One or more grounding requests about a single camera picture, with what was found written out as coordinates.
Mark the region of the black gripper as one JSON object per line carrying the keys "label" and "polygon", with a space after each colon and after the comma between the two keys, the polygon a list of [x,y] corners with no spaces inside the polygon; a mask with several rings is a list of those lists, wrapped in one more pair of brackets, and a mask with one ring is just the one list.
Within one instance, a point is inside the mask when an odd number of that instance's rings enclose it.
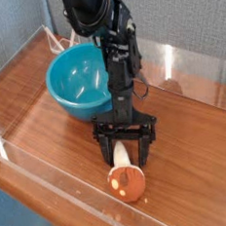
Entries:
{"label": "black gripper", "polygon": [[112,140],[137,140],[138,141],[138,165],[143,167],[148,159],[149,145],[156,139],[155,129],[157,118],[144,114],[135,109],[132,111],[132,119],[128,122],[115,123],[113,111],[98,114],[92,117],[94,138],[99,143],[103,160],[108,166],[114,164]]}

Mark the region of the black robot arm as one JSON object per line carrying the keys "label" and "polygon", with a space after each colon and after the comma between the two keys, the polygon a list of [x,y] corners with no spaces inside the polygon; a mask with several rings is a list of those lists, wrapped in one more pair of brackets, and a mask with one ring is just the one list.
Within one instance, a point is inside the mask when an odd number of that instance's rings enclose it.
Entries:
{"label": "black robot arm", "polygon": [[107,88],[112,109],[92,116],[94,138],[99,143],[103,160],[114,164],[114,139],[138,142],[138,165],[146,164],[149,145],[156,139],[155,116],[137,111],[132,106],[135,95],[133,80],[142,68],[137,46],[136,25],[122,0],[62,0],[63,13],[74,31],[94,39],[101,49],[108,74]]}

